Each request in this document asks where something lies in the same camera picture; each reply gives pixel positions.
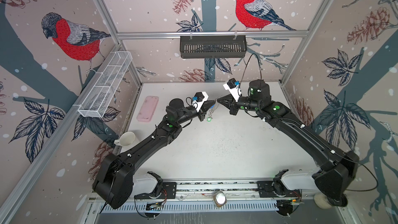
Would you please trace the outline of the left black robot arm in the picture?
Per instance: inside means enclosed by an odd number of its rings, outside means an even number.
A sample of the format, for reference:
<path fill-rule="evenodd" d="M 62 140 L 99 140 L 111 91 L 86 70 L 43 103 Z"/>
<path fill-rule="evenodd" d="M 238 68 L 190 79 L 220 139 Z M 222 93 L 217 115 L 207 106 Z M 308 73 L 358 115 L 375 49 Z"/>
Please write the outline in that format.
<path fill-rule="evenodd" d="M 202 101 L 185 106 L 182 99 L 173 99 L 166 115 L 146 139 L 119 154 L 109 154 L 103 160 L 92 189 L 113 209 L 121 207 L 131 196 L 162 195 L 163 179 L 154 172 L 137 176 L 135 173 L 158 150 L 174 141 L 194 118 L 203 121 L 215 101 Z"/>

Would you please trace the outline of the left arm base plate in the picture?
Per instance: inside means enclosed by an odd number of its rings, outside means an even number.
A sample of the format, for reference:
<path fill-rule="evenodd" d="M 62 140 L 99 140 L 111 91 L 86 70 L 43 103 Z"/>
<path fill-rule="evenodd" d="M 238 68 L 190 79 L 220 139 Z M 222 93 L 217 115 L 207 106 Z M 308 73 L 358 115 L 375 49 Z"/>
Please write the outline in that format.
<path fill-rule="evenodd" d="M 162 188 L 158 196 L 154 194 L 140 194 L 135 195 L 134 198 L 137 200 L 158 200 L 158 199 L 175 199 L 177 192 L 177 183 L 176 182 L 165 182 L 162 184 Z"/>

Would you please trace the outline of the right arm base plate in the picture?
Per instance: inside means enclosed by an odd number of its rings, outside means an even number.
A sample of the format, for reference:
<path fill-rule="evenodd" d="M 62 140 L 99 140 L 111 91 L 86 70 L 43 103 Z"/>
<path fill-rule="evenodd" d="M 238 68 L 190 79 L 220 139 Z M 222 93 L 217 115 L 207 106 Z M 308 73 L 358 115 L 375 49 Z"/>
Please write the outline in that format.
<path fill-rule="evenodd" d="M 275 181 L 257 181 L 256 191 L 261 198 L 300 198 L 299 190 L 289 190 L 280 182 Z"/>

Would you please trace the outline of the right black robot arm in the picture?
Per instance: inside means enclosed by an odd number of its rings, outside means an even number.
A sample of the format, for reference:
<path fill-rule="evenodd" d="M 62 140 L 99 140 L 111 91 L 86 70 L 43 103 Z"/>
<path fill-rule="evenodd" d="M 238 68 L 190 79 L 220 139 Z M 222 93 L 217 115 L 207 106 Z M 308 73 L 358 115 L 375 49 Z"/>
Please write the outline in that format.
<path fill-rule="evenodd" d="M 304 149 L 319 169 L 309 173 L 281 170 L 272 183 L 276 195 L 283 197 L 299 189 L 318 190 L 331 206 L 347 206 L 345 191 L 355 179 L 359 166 L 359 156 L 355 152 L 343 152 L 327 143 L 303 124 L 291 109 L 273 101 L 269 85 L 263 80 L 251 81 L 247 96 L 241 95 L 240 82 L 234 78 L 224 83 L 223 87 L 229 95 L 218 98 L 217 102 L 228 108 L 231 115 L 237 115 L 239 110 L 255 112 L 256 118 L 286 134 Z"/>

